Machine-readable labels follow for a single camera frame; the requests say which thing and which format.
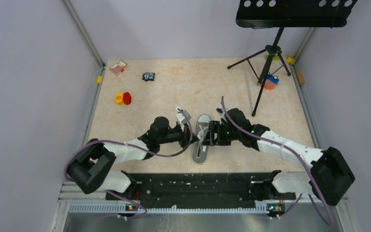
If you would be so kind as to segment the grey canvas sneaker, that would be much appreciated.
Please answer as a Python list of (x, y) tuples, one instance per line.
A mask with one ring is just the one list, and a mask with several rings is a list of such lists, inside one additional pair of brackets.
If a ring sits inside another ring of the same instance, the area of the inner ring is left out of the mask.
[(194, 143), (192, 159), (193, 162), (197, 165), (202, 165), (208, 154), (208, 145), (204, 145), (203, 142), (209, 132), (209, 126), (211, 123), (211, 117), (207, 114), (202, 114), (197, 119), (195, 125), (196, 136), (198, 141)]

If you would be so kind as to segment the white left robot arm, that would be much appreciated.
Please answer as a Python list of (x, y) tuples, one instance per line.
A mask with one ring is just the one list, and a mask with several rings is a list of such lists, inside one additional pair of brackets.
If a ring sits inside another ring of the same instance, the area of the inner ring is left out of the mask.
[(187, 120), (178, 121), (172, 128), (167, 118), (159, 116), (145, 134), (134, 140), (124, 143), (90, 140), (70, 158), (64, 175), (85, 194), (112, 190), (124, 200), (129, 200), (135, 195), (136, 182), (123, 171), (112, 171), (114, 165), (159, 156), (161, 144), (178, 142), (182, 149), (176, 155), (180, 155), (197, 141), (198, 137)]

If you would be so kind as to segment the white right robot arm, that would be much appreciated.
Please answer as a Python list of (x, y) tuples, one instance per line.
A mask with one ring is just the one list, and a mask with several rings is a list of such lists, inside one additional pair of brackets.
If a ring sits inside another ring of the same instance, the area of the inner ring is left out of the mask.
[(202, 150), (208, 146), (229, 146), (239, 141), (247, 148), (274, 155), (294, 164), (301, 172), (274, 171), (264, 181), (264, 193), (277, 199), (285, 193), (316, 196), (330, 206), (336, 206), (355, 181), (355, 176), (341, 152), (301, 145), (261, 124), (251, 124), (238, 108), (226, 113), (218, 108), (219, 121), (201, 116), (196, 124)]

